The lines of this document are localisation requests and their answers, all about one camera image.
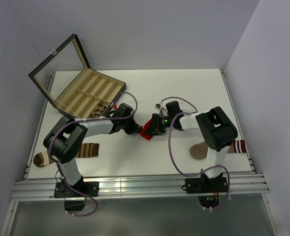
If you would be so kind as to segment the red christmas sock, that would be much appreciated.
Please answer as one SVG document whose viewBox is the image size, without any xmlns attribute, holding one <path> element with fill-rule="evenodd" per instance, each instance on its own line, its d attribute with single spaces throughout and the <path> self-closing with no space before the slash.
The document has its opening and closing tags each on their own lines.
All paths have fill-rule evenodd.
<svg viewBox="0 0 290 236">
<path fill-rule="evenodd" d="M 151 122 L 152 122 L 152 119 L 147 121 L 144 126 L 140 126 L 141 127 L 141 131 L 139 132 L 139 134 L 140 134 L 141 137 L 143 137 L 146 140 L 151 140 L 153 138 L 153 135 L 146 134 L 146 131 L 149 128 Z"/>
</svg>

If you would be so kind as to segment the tan argyle sock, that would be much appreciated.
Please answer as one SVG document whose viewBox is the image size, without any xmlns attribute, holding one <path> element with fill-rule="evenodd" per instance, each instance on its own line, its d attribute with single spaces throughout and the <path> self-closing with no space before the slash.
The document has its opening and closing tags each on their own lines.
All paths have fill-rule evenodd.
<svg viewBox="0 0 290 236">
<path fill-rule="evenodd" d="M 91 111 L 91 113 L 89 114 L 88 118 L 98 118 L 100 117 L 105 109 L 107 108 L 107 106 L 103 103 L 98 103 L 93 110 Z"/>
</svg>

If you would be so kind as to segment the black compartment display box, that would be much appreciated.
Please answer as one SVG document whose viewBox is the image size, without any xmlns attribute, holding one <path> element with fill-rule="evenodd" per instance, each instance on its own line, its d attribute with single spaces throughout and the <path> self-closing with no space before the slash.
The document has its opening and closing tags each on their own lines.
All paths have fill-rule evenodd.
<svg viewBox="0 0 290 236">
<path fill-rule="evenodd" d="M 113 100 L 126 90 L 126 83 L 91 69 L 76 34 L 28 74 L 47 101 L 61 114 L 90 118 L 97 106 L 105 115 Z"/>
</svg>

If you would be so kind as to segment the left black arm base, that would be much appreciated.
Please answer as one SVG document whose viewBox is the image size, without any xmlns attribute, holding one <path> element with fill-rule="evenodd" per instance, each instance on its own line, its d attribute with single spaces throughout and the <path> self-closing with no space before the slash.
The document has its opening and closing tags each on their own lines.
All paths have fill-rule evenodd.
<svg viewBox="0 0 290 236">
<path fill-rule="evenodd" d="M 79 192 L 82 192 L 90 197 L 97 197 L 99 190 L 99 182 L 82 182 L 78 183 L 73 188 Z M 67 211 L 82 211 L 85 207 L 86 200 L 66 200 L 68 198 L 80 198 L 82 195 L 74 192 L 65 183 L 57 182 L 53 197 L 55 199 L 64 199 L 64 209 Z"/>
</svg>

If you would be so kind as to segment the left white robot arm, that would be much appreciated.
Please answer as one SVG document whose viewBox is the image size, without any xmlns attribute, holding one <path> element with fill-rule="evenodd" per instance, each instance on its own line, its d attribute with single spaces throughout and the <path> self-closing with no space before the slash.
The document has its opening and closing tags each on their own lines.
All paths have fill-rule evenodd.
<svg viewBox="0 0 290 236">
<path fill-rule="evenodd" d="M 127 135 L 139 133 L 142 128 L 136 123 L 132 113 L 133 108 L 122 103 L 109 116 L 83 120 L 64 115 L 59 119 L 45 137 L 43 145 L 52 160 L 58 164 L 67 193 L 78 196 L 83 190 L 83 177 L 75 160 L 83 140 L 86 137 L 114 134 L 121 130 Z"/>
</svg>

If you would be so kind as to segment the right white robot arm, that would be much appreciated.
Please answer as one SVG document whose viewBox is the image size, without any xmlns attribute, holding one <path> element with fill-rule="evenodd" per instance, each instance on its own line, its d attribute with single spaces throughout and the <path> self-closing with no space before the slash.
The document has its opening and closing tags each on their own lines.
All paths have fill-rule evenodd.
<svg viewBox="0 0 290 236">
<path fill-rule="evenodd" d="M 199 157 L 204 156 L 200 180 L 204 191 L 212 191 L 218 184 L 217 177 L 222 175 L 223 163 L 229 148 L 238 136 L 238 131 L 221 107 L 205 112 L 184 113 L 178 101 L 166 103 L 166 115 L 162 112 L 152 114 L 151 120 L 144 128 L 147 136 L 162 135 L 169 129 L 178 131 L 198 129 L 204 142 L 199 149 Z"/>
</svg>

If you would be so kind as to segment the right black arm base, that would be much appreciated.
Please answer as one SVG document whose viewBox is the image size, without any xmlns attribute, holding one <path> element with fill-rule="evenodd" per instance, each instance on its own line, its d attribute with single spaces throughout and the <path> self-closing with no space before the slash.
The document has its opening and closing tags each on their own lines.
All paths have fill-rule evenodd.
<svg viewBox="0 0 290 236">
<path fill-rule="evenodd" d="M 229 181 L 223 173 L 215 178 L 201 174 L 200 177 L 186 178 L 181 188 L 187 194 L 197 194 L 199 204 L 205 209 L 213 210 L 221 202 L 220 193 L 229 192 Z"/>
</svg>

